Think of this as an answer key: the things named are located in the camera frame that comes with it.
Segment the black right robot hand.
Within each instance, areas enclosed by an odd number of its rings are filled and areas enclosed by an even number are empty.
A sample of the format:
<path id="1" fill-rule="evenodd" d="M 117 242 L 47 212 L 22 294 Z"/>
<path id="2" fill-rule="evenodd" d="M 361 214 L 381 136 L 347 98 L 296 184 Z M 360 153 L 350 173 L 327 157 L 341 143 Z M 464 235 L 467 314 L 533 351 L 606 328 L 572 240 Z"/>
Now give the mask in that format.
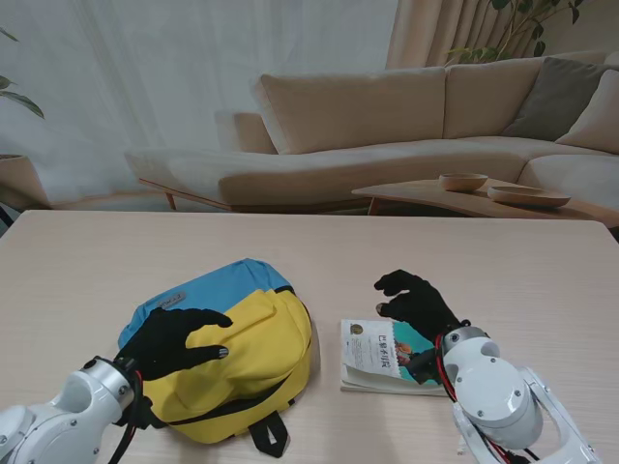
<path id="1" fill-rule="evenodd" d="M 381 317 L 409 324 L 430 342 L 461 327 L 439 291 L 417 275 L 393 271 L 378 279 L 374 289 L 390 298 L 377 309 Z"/>

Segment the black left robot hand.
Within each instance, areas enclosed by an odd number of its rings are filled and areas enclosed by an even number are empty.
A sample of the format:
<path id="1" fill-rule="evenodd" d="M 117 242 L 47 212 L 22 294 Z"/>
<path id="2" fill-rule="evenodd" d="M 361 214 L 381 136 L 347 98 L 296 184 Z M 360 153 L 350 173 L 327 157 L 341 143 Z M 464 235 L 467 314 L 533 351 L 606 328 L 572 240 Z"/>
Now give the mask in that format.
<path id="1" fill-rule="evenodd" d="M 229 350 L 222 345 L 187 347 L 192 332 L 205 326 L 228 328 L 226 315 L 211 309 L 154 309 L 139 330 L 120 349 L 116 362 L 136 370 L 144 381 L 154 381 L 171 373 L 221 360 Z"/>

